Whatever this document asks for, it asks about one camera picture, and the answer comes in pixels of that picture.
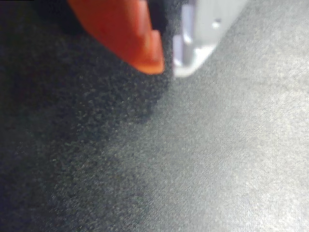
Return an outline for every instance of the gray carpet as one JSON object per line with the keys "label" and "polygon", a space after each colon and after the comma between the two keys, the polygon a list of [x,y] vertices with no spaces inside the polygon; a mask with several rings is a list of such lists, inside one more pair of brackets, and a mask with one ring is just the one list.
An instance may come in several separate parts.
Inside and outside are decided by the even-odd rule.
{"label": "gray carpet", "polygon": [[190,78],[0,7],[0,231],[309,228],[309,2],[252,0]]}

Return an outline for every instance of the orange object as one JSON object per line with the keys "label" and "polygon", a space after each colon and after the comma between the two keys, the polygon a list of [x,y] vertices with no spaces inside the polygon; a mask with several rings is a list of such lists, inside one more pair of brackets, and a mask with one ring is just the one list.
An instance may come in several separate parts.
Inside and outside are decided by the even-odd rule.
{"label": "orange object", "polygon": [[160,32],[152,30],[146,0],[68,0],[85,30],[146,74],[164,70]]}

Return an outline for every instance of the white plastic object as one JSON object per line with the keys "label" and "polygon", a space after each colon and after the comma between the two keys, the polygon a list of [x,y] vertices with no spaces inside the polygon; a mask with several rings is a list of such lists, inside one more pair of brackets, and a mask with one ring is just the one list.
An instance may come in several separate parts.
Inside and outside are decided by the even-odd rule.
{"label": "white plastic object", "polygon": [[192,75],[214,51],[247,0],[190,0],[182,7],[182,34],[173,38],[174,77]]}

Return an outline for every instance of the small hole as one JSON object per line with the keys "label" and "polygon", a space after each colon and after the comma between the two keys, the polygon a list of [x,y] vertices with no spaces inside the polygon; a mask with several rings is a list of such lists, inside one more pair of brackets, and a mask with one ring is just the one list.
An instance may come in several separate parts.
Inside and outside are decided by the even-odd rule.
{"label": "small hole", "polygon": [[220,19],[220,18],[217,18],[217,19],[215,19],[214,22],[212,23],[212,28],[217,29],[217,28],[220,27],[220,25],[221,25],[221,19]]}
{"label": "small hole", "polygon": [[162,35],[168,24],[164,1],[148,0],[148,8],[153,29],[159,30]]}

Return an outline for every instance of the black object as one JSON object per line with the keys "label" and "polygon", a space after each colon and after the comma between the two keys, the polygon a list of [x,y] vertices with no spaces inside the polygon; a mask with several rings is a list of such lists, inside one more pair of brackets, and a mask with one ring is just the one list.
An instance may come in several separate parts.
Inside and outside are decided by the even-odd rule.
{"label": "black object", "polygon": [[68,35],[80,35],[84,29],[66,0],[35,0],[31,5],[44,21],[57,23]]}
{"label": "black object", "polygon": [[[150,0],[148,3],[153,28],[163,34],[167,26],[164,2],[163,0]],[[35,0],[31,1],[31,4],[42,20],[57,23],[65,34],[84,33],[83,27],[66,0]]]}

